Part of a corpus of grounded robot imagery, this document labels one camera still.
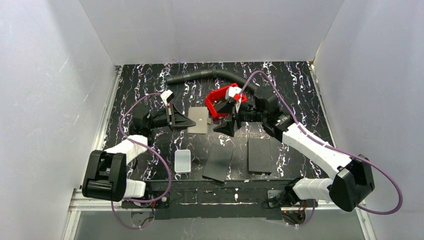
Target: metal plate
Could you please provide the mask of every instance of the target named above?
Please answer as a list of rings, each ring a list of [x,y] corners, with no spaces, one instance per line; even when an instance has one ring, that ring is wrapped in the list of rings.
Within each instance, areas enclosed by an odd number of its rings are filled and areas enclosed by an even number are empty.
[[[195,106],[188,108],[188,118],[196,122],[196,126],[187,128],[189,134],[207,134],[208,133],[208,108],[205,106]]]
[[[177,174],[186,174],[192,171],[192,157],[190,150],[175,151],[175,172]]]

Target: white arm joint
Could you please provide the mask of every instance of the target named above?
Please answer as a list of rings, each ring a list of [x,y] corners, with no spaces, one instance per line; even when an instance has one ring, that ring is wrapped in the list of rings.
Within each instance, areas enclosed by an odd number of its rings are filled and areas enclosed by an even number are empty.
[[[132,139],[144,145],[147,145],[147,137],[142,135],[130,135],[128,139]],[[136,143],[130,142],[128,139],[119,143],[118,145],[108,148],[105,151],[110,154],[122,153],[126,154],[126,164],[129,164],[133,159],[138,155],[144,153],[147,149],[143,146],[140,146]]]
[[[305,127],[303,127],[303,129],[309,136],[312,136],[324,145],[328,145],[322,139],[308,131]],[[288,127],[288,131],[285,131],[282,135],[282,142],[295,148],[301,154],[308,157],[322,170],[324,170],[331,179],[334,179],[336,174],[339,173],[339,170],[337,169],[339,166],[345,167],[351,162],[348,155],[328,149],[309,139],[307,135],[298,128],[297,124],[292,124]]]

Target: black joint housing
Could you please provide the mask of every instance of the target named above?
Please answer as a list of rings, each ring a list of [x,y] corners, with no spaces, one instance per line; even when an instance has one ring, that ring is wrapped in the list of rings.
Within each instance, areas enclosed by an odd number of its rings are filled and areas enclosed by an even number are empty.
[[[82,184],[82,195],[86,198],[119,202],[127,188],[127,155],[91,152]]]
[[[330,187],[331,200],[346,212],[353,211],[375,188],[371,166],[357,158],[341,168]]]

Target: gray metal plate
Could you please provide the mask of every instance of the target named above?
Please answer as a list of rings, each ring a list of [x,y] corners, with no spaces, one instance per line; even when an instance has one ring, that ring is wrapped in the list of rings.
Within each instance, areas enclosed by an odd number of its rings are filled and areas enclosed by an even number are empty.
[[[188,108],[188,118],[196,122],[196,126],[187,128],[189,134],[207,134],[208,133],[208,108],[205,106],[195,106]]]

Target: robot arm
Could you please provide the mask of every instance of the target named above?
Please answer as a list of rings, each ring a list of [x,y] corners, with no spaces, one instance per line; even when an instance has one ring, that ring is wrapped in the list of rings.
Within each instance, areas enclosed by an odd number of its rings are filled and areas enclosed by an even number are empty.
[[[229,116],[225,123],[214,128],[215,132],[233,137],[234,122],[237,122],[238,128],[241,127],[241,122],[262,122],[267,134],[298,150],[324,170],[329,177],[324,179],[300,177],[293,180],[281,195],[284,202],[293,205],[300,200],[308,199],[332,201],[342,210],[351,212],[374,190],[370,165],[326,148],[327,142],[315,136],[303,125],[296,124],[289,114],[280,110],[278,98],[271,89],[258,88],[254,92],[255,105],[241,103],[239,107],[236,105],[237,94],[228,94],[232,92],[234,91],[230,89],[227,91],[225,98],[228,102],[220,109],[220,113],[228,113]],[[309,137],[323,145],[317,144]]]
[[[82,184],[84,197],[119,202],[124,198],[145,195],[144,181],[127,179],[127,164],[147,149],[128,139],[147,146],[153,141],[152,130],[155,128],[169,126],[172,131],[180,131],[196,125],[171,103],[174,97],[172,91],[164,91],[160,97],[165,108],[152,111],[139,104],[134,109],[130,136],[126,140],[106,150],[91,152]]]

